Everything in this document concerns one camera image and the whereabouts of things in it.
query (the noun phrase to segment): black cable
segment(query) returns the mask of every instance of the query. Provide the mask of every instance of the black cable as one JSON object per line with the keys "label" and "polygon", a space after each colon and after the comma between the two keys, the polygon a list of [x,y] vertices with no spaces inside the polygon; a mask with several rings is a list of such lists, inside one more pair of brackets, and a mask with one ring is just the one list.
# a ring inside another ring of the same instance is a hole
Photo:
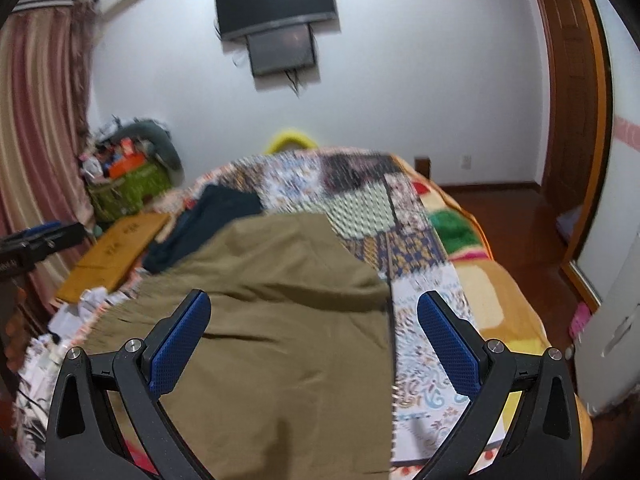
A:
{"label": "black cable", "polygon": [[240,38],[233,38],[232,40],[223,40],[222,34],[220,34],[220,26],[218,25],[218,20],[213,22],[213,28],[215,29],[216,36],[220,41],[230,41],[231,43],[237,43],[237,44],[243,44],[243,45],[247,44],[246,36],[241,36]]}
{"label": "black cable", "polygon": [[299,81],[298,81],[298,70],[294,70],[293,71],[295,74],[295,79],[293,79],[291,77],[291,71],[290,70],[285,70],[284,73],[287,75],[287,78],[289,79],[289,81],[291,82],[291,89],[293,90],[294,94],[297,97],[300,97],[300,88],[298,87],[299,85]]}
{"label": "black cable", "polygon": [[314,42],[314,56],[316,58],[316,66],[318,66],[318,40],[316,40],[316,35],[314,34],[314,28],[311,26],[311,23],[309,23],[309,31],[311,32],[311,39]]}
{"label": "black cable", "polygon": [[236,58],[235,55],[231,56],[231,61],[234,62],[234,66],[236,67],[241,67],[246,65],[247,60],[249,59],[249,53],[245,50],[242,52],[242,57],[241,58]]}
{"label": "black cable", "polygon": [[31,404],[34,404],[35,406],[37,406],[39,408],[39,410],[44,413],[44,415],[49,418],[49,412],[47,410],[45,410],[42,406],[40,406],[35,400],[31,399],[30,396],[28,396],[27,394],[25,394],[20,388],[18,388],[18,393],[21,394],[21,396],[23,396],[25,399],[27,399]]}

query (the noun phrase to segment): green patch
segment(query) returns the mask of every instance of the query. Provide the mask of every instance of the green patch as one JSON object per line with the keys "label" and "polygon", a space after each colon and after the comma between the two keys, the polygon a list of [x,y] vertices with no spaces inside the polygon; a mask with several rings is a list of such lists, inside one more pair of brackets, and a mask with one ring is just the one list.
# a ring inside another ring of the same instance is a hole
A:
{"label": "green patch", "polygon": [[135,215],[146,202],[170,188],[166,170],[155,162],[146,162],[106,184],[86,187],[98,222]]}
{"label": "green patch", "polygon": [[453,209],[444,209],[429,216],[447,254],[469,246],[482,245],[469,220]]}

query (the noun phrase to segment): pink object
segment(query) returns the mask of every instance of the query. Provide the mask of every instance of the pink object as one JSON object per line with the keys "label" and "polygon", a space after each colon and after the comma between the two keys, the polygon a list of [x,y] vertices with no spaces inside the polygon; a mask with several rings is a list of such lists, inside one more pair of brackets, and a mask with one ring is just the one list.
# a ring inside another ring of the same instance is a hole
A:
{"label": "pink object", "polygon": [[449,259],[452,262],[464,262],[467,260],[488,260],[489,256],[484,249],[474,249],[462,254],[462,256],[456,256],[455,253],[450,254]]}
{"label": "pink object", "polygon": [[127,448],[129,449],[129,452],[131,453],[131,457],[133,459],[133,462],[138,467],[144,469],[145,471],[149,471],[150,473],[153,473],[155,475],[158,474],[158,471],[156,471],[156,468],[151,463],[151,460],[149,460],[149,457],[146,455],[146,453],[144,451],[139,450],[136,446],[134,446],[128,440],[125,440],[125,444],[127,444]]}
{"label": "pink object", "polygon": [[640,126],[622,117],[613,121],[613,136],[640,152]]}
{"label": "pink object", "polygon": [[587,304],[583,301],[578,303],[574,318],[571,320],[571,325],[569,325],[569,335],[571,339],[575,340],[575,338],[578,337],[578,334],[584,330],[584,327],[587,326],[590,319],[591,310],[589,310]]}

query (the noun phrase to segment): dark blue cloth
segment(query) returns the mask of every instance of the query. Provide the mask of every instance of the dark blue cloth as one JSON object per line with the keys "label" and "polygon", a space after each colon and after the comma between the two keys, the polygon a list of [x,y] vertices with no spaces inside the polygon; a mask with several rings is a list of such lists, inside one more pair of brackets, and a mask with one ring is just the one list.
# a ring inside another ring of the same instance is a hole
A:
{"label": "dark blue cloth", "polygon": [[207,186],[196,205],[183,212],[174,230],[161,244],[151,242],[142,266],[158,274],[197,251],[229,222],[262,212],[260,197],[229,187]]}

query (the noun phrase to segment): green basket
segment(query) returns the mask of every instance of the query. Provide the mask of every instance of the green basket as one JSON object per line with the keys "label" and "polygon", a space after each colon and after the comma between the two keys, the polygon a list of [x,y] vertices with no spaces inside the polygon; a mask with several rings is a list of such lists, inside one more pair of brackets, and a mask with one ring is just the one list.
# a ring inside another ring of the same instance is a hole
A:
{"label": "green basket", "polygon": [[145,203],[170,188],[166,170],[154,162],[146,162],[112,182],[87,185],[98,222],[139,213]]}

